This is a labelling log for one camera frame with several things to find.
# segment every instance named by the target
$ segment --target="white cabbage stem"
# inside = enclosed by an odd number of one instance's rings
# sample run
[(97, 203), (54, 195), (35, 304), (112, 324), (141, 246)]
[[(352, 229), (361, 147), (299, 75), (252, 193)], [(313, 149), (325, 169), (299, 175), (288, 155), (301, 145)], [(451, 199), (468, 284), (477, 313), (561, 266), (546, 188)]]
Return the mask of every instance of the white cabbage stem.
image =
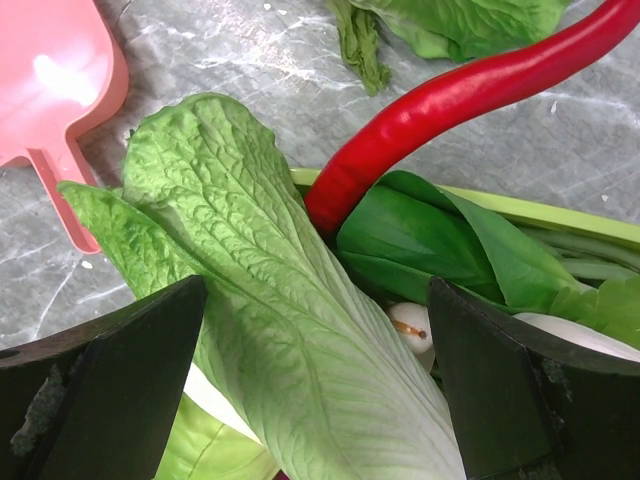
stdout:
[(433, 337), (427, 307), (417, 303), (396, 303), (387, 311), (391, 323), (422, 366), (430, 372), (435, 361)]
[(640, 350), (584, 325), (537, 313), (518, 313), (514, 317), (576, 345), (625, 360), (640, 362)]
[(194, 363), (192, 363), (189, 368), (187, 381), (184, 385), (184, 393), (209, 415), (262, 445), (256, 434), (253, 433), (242, 417), (238, 415), (233, 405), (229, 403), (229, 400), (227, 400), (216, 387), (211, 385), (207, 377), (202, 373), (202, 370)]

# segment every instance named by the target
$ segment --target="red chili pepper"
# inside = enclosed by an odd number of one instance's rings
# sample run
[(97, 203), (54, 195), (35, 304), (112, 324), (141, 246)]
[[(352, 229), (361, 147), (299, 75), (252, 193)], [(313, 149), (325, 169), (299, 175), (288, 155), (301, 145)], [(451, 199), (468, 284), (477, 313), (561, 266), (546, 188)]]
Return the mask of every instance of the red chili pepper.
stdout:
[(351, 138), (305, 196), (320, 234), (334, 234), (393, 165), (441, 133), (542, 92), (591, 65), (640, 22), (640, 0), (607, 0), (530, 47), (484, 58), (400, 97)]

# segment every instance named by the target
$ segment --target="red pepper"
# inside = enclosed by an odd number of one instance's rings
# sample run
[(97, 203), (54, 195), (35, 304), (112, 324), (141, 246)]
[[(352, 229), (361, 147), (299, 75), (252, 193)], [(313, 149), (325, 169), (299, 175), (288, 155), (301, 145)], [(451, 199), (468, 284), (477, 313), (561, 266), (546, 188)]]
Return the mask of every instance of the red pepper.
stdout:
[(391, 167), (441, 133), (542, 92), (591, 65), (640, 22), (640, 0), (607, 0), (573, 26), (530, 47), (435, 77), (389, 105), (322, 170), (305, 203), (320, 234), (336, 233)]

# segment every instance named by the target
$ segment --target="pink handle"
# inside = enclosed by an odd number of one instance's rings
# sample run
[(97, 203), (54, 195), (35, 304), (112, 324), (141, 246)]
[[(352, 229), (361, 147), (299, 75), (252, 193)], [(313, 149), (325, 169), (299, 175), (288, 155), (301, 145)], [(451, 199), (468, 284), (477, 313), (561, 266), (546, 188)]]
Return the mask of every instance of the pink handle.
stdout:
[(23, 156), (28, 158), (40, 177), (42, 185), (53, 203), (64, 229), (73, 245), (83, 253), (100, 253), (100, 246), (89, 230), (83, 227), (73, 212), (71, 205), (58, 193), (57, 185), (70, 180), (87, 185), (96, 185), (87, 162), (76, 142), (60, 142), (58, 147), (49, 150), (26, 149)]

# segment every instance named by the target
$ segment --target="green plastic tray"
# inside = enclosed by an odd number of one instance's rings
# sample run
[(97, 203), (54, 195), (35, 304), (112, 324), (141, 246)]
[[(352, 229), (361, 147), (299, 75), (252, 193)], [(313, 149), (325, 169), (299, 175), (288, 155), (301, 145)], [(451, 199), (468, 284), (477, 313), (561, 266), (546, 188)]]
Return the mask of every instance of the green plastic tray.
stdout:
[[(313, 184), (319, 172), (320, 170), (308, 168), (291, 169), (293, 181), (303, 194)], [(638, 225), (492, 193), (447, 186), (442, 188), (493, 210), (521, 226), (568, 231), (640, 252)]]

